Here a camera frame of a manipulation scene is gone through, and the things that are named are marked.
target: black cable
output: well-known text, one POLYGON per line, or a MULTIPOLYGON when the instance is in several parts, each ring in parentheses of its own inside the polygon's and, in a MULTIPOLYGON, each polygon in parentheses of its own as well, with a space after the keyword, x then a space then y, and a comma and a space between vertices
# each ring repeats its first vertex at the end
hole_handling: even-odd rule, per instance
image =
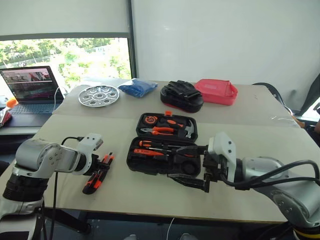
POLYGON ((266 231, 264 231, 256 240, 264 240, 265 237, 267 236, 267 234, 269 234, 271 231, 273 231, 273 230, 275 230, 275 229, 277 229, 277 228, 280 228, 280 227, 282 227, 282 226, 284 226, 284 225, 286 225, 286 224, 288 224, 287 221, 284 222, 284 223, 277 224, 277 225, 275 225, 275 226, 270 227, 269 229, 267 229, 266 231))
POLYGON ((66 137, 65 139, 63 139, 63 141, 61 142, 61 145, 65 144, 65 142, 66 142, 68 139, 76 139, 76 140, 78 140, 78 138, 75 137, 75 136, 68 136, 68 137, 66 137))
MULTIPOLYGON (((233 182, 228 181, 224 174, 221 174, 220 177, 225 184, 234 187, 233 182)), ((286 179, 269 181, 269 182, 255 183, 255 184, 245 186, 244 188, 255 189, 255 188, 262 188, 262 187, 272 186, 276 184, 283 184, 283 183, 290 183, 290 182, 297 182, 297 181, 313 181, 320 186, 319 179, 316 179, 314 177, 300 176, 300 177, 292 177, 292 178, 286 178, 286 179)))
POLYGON ((267 187, 275 184, 283 184, 283 183, 290 183, 290 182, 297 182, 297 181, 312 181, 312 182, 315 182, 320 187, 319 179, 316 179, 314 177, 308 177, 308 176, 299 176, 299 177, 292 177, 292 178, 275 180, 270 182, 255 183, 251 185, 251 188, 261 188, 261 187, 267 187))
MULTIPOLYGON (((67 136, 63 141, 61 142, 61 145, 65 144, 66 140, 68 139, 75 139, 77 141, 81 141, 84 139, 83 136, 67 136)), ((55 179, 54 179, 54 194, 53 194, 53 207, 52 207, 52 216, 51 216, 51 229, 50 229, 50 237, 49 240, 53 239, 54 236, 54 227, 55 227, 55 218, 56 218, 56 203, 57 203, 57 188, 58 188, 58 172, 55 172, 55 179)))
POLYGON ((225 181, 226 184, 228 184, 229 186, 232 187, 236 187, 236 188, 247 188, 248 186, 255 184, 255 183, 260 183, 265 179, 268 179, 272 176, 275 176, 277 174, 280 174, 286 170, 289 170, 291 168, 300 166, 300 165, 306 165, 306 164, 310 164, 312 165, 313 169, 314 169, 314 175, 316 179, 320 179, 320 173, 319 173, 319 168, 318 165, 311 160, 300 160, 300 161, 295 161, 289 164, 286 164, 282 167, 279 167, 275 170, 272 170, 266 174, 263 174, 261 176, 257 176, 257 177, 253 177, 250 180, 245 180, 245 181, 240 181, 240 182, 231 182, 231 181, 225 181))
POLYGON ((54 236, 54 227, 55 227, 55 218, 56 218, 56 203, 57 203, 57 187, 58 187, 58 172, 55 172, 54 179, 54 194, 53 194, 53 207, 52 207, 52 216, 51 216, 51 229, 50 229, 50 238, 53 239, 54 236))
POLYGON ((42 215, 43 240, 47 240, 47 229, 46 229, 46 218, 45 218, 45 200, 42 201, 41 215, 42 215))
POLYGON ((282 239, 282 238, 287 234, 287 232, 290 231, 291 229, 293 229, 293 227, 292 227, 291 225, 288 226, 288 228, 287 228, 286 230, 284 230, 281 234, 279 234, 278 236, 276 236, 276 237, 274 238, 274 240, 280 240, 280 239, 282 239))

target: blue plastic bag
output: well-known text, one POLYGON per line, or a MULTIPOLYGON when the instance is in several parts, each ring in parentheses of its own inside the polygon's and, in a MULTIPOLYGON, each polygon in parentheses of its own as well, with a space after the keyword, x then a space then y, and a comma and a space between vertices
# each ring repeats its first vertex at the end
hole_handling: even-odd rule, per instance
POLYGON ((155 82, 133 78, 132 80, 121 84, 118 88, 126 94, 142 98, 144 95, 157 88, 157 86, 158 84, 155 82))

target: metal tray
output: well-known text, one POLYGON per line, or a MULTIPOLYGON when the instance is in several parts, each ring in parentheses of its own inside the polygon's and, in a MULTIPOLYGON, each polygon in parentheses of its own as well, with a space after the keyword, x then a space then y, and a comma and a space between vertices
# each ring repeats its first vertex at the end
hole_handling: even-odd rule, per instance
POLYGON ((79 93, 79 102, 87 107, 104 107, 113 104, 119 98, 119 90, 114 86, 90 86, 79 93))

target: trees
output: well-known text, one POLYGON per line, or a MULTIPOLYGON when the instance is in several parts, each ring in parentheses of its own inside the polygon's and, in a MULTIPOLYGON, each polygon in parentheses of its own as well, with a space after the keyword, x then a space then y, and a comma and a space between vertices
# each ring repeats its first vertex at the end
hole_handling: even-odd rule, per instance
POLYGON ((130 78, 126 38, 51 38, 0 41, 0 68, 48 65, 72 87, 84 75, 130 78))

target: tabletop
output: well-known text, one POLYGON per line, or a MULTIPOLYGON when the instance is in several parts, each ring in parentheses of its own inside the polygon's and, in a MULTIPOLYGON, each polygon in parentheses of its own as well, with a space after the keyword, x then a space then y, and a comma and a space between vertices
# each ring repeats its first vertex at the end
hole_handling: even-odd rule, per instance
MULTIPOLYGON (((144 109, 136 110, 142 114, 144 109)), ((320 149, 300 128, 212 124, 197 121, 196 144, 206 145, 209 138, 224 131, 236 145, 236 156, 272 157, 284 164, 310 159, 319 164, 320 149)), ((100 157, 113 152, 115 160, 102 186, 92 195, 85 195, 82 189, 89 179, 60 173, 58 178, 58 208, 87 210, 108 213, 153 215, 192 219, 281 222, 285 221, 277 206, 266 196, 254 190, 241 191, 226 186, 223 182, 212 182, 210 193, 189 188, 165 175, 147 175, 129 170, 126 158, 130 143, 136 134, 138 121, 130 118, 79 116, 54 114, 35 135, 47 141, 60 143, 68 136, 85 136, 99 133, 104 143, 96 151, 100 157)), ((74 140, 66 145, 75 147, 74 140)), ((12 165, 1 176, 0 192, 10 177, 12 165)), ((296 167, 293 172, 313 176, 311 167, 296 167)), ((203 178, 203 170, 198 176, 203 178)), ((45 204, 53 205, 54 177, 45 191, 45 204)))
MULTIPOLYGON (((123 80, 102 79, 97 84, 101 83, 117 87, 123 83, 123 80)), ((160 90, 168 82, 158 81, 157 83, 158 87, 142 98, 136 98, 120 91, 120 97, 117 102, 104 108, 83 107, 78 101, 78 95, 88 85, 80 85, 66 96, 63 104, 53 114, 138 120, 142 111, 144 113, 164 113, 169 110, 174 115, 195 118, 199 123, 299 128, 288 111, 272 96, 265 86, 235 85, 238 89, 238 96, 233 105, 227 106, 205 102, 200 111, 187 113, 164 105, 160 100, 160 90)))

